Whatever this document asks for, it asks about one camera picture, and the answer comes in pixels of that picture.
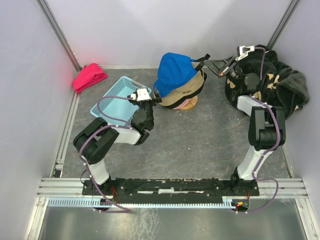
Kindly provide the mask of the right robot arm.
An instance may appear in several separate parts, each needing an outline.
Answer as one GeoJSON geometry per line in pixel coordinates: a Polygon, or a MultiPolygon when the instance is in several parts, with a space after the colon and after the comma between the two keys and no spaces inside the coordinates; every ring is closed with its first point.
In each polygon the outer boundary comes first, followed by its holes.
{"type": "Polygon", "coordinates": [[[250,117],[248,142],[250,147],[242,163],[235,168],[229,180],[214,180],[215,192],[221,196],[259,195],[258,171],[268,156],[286,140],[285,113],[254,96],[261,82],[260,74],[243,73],[237,67],[238,58],[211,60],[206,55],[203,64],[217,77],[226,77],[235,85],[231,99],[236,108],[250,117]]]}

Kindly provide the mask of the black NY cap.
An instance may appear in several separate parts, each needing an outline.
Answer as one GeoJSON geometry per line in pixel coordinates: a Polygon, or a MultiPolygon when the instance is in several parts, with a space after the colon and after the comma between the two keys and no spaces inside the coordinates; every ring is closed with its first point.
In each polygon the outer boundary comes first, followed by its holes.
{"type": "Polygon", "coordinates": [[[165,106],[165,108],[174,110],[174,109],[179,109],[180,105],[179,104],[172,104],[172,105],[165,106]]]}

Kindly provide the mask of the blue perforated plastic basket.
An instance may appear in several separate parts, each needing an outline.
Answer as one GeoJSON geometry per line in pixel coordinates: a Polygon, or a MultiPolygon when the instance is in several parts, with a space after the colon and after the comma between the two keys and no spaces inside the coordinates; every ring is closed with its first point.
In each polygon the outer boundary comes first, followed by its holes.
{"type": "MultiPolygon", "coordinates": [[[[150,94],[152,90],[127,76],[122,76],[105,94],[107,96],[117,96],[127,98],[139,88],[147,88],[150,94]]],[[[101,117],[111,125],[128,126],[135,111],[139,109],[128,100],[118,98],[104,98],[99,102],[99,109],[95,104],[90,113],[98,118],[101,117]]]]}

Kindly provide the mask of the tan sport cap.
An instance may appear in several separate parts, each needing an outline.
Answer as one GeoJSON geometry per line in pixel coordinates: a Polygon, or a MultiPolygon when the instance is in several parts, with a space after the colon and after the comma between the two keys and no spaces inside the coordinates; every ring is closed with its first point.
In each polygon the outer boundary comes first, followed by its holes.
{"type": "Polygon", "coordinates": [[[172,90],[167,96],[162,97],[160,105],[163,107],[180,105],[184,100],[197,96],[203,90],[207,77],[204,71],[198,71],[186,84],[172,90]]]}

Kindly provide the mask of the blue hat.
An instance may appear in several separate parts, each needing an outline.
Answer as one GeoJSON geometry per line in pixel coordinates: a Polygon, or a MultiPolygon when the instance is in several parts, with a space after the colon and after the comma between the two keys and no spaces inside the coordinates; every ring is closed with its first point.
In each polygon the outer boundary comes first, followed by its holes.
{"type": "Polygon", "coordinates": [[[153,89],[158,91],[163,98],[173,90],[178,89],[188,83],[196,74],[202,70],[204,61],[211,56],[206,54],[199,59],[189,56],[168,52],[160,60],[157,71],[157,80],[153,84],[153,89]]]}

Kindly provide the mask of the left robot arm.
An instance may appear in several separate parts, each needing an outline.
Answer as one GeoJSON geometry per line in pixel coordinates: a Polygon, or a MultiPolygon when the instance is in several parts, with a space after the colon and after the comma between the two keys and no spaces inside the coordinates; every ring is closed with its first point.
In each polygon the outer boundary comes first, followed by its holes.
{"type": "Polygon", "coordinates": [[[104,161],[110,148],[117,143],[137,146],[143,144],[155,126],[153,107],[162,102],[157,90],[149,93],[147,88],[139,88],[127,97],[103,97],[108,98],[129,101],[138,109],[129,121],[116,119],[125,125],[110,124],[102,117],[97,117],[73,140],[79,158],[93,183],[93,189],[99,195],[106,195],[111,189],[111,177],[104,161]]]}

